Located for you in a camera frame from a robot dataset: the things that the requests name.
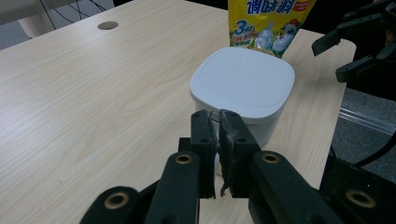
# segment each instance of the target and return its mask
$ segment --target container lid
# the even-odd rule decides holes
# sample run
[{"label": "container lid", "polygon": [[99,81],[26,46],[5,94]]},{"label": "container lid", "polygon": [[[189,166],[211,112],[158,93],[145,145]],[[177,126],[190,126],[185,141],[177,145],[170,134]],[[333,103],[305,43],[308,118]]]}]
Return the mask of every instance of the container lid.
[{"label": "container lid", "polygon": [[192,99],[208,110],[238,113],[245,123],[262,123],[285,104],[294,70],[285,61],[253,49],[219,49],[192,75]]}]

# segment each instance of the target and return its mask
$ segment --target screw hole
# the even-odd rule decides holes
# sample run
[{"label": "screw hole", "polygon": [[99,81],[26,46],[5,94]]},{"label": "screw hole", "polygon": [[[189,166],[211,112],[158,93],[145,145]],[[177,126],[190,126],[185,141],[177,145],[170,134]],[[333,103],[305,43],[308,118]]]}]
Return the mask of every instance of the screw hole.
[{"label": "screw hole", "polygon": [[116,192],[108,196],[105,200],[105,207],[110,210],[123,207],[129,201],[129,195],[123,191]]},{"label": "screw hole", "polygon": [[265,153],[262,155],[262,160],[268,163],[277,163],[280,161],[280,158],[272,153]]},{"label": "screw hole", "polygon": [[105,21],[98,25],[99,30],[112,30],[119,26],[119,23],[116,21]]},{"label": "screw hole", "polygon": [[192,161],[191,156],[189,155],[180,155],[176,157],[176,162],[180,164],[187,164]]},{"label": "screw hole", "polygon": [[374,208],[376,206],[375,199],[361,190],[349,189],[346,191],[346,197],[360,207]]}]

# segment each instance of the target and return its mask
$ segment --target black mechanical part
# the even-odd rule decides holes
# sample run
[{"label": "black mechanical part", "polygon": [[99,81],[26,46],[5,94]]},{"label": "black mechanical part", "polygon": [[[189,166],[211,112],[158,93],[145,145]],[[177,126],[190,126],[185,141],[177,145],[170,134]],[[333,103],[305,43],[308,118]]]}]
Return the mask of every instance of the black mechanical part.
[{"label": "black mechanical part", "polygon": [[341,38],[349,39],[351,35],[368,34],[383,27],[384,30],[394,33],[393,42],[385,45],[375,56],[367,55],[352,63],[348,63],[335,72],[338,82],[352,82],[360,77],[388,74],[396,70],[396,2],[383,0],[367,6],[359,7],[344,15],[344,22],[336,29],[319,38],[312,44],[314,55],[326,51],[337,45]]},{"label": "black mechanical part", "polygon": [[108,189],[99,195],[85,213],[81,224],[132,223],[136,213],[139,193],[127,187]]},{"label": "black mechanical part", "polygon": [[200,159],[192,152],[169,157],[145,223],[198,223]]},{"label": "black mechanical part", "polygon": [[277,223],[343,223],[282,155],[261,151],[253,160],[250,172]]},{"label": "black mechanical part", "polygon": [[201,159],[200,198],[216,198],[215,194],[215,157],[218,138],[211,121],[211,113],[204,110],[191,115],[191,151]]},{"label": "black mechanical part", "polygon": [[[261,151],[238,114],[220,110],[219,122],[218,144],[210,116],[205,111],[197,112],[191,117],[193,137],[180,138],[178,153],[168,158],[159,181],[140,192],[126,187],[105,191],[93,202],[81,223],[198,223],[200,198],[206,197],[213,187],[211,180],[203,178],[214,176],[212,156],[217,147],[225,167],[222,167],[223,176],[226,175],[222,193],[229,187],[233,197],[249,198],[248,208],[254,223],[394,221],[394,185],[372,191],[351,181],[359,175],[342,176],[344,182],[339,182],[337,178],[332,181],[329,172],[325,172],[317,191],[282,155]],[[202,169],[206,165],[202,159],[207,158],[192,152],[194,147],[198,153],[205,151],[202,157],[210,158],[207,161],[212,162],[210,169]]]},{"label": "black mechanical part", "polygon": [[233,111],[220,110],[219,151],[224,185],[220,195],[230,188],[234,198],[247,198],[253,183],[248,165],[260,147],[242,118]]}]

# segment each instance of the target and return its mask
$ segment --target wooden tabletop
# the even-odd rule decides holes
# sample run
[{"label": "wooden tabletop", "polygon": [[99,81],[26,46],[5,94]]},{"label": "wooden tabletop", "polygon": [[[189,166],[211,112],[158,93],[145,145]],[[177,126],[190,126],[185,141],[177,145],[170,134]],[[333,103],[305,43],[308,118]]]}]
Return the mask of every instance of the wooden tabletop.
[{"label": "wooden tabletop", "polygon": [[[116,21],[119,26],[97,26]],[[342,41],[314,57],[300,30],[284,60],[295,84],[266,149],[317,188],[352,60]],[[190,136],[189,81],[228,47],[227,11],[182,0],[135,0],[0,51],[0,223],[79,223],[116,186],[160,178]],[[246,200],[201,200],[200,223],[249,223]]]}]

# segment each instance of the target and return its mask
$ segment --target table surface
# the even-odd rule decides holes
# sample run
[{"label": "table surface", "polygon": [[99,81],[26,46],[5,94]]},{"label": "table surface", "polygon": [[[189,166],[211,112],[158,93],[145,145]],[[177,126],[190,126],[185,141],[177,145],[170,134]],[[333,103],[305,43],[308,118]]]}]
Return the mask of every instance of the table surface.
[{"label": "table surface", "polygon": [[[112,30],[98,24],[116,21]],[[295,84],[265,149],[318,188],[351,62],[342,40],[314,57],[300,30],[284,60]],[[227,11],[182,0],[115,7],[0,51],[0,223],[78,223],[106,189],[144,189],[190,136],[189,81],[228,47]],[[249,223],[247,200],[201,200],[201,223]]]}]

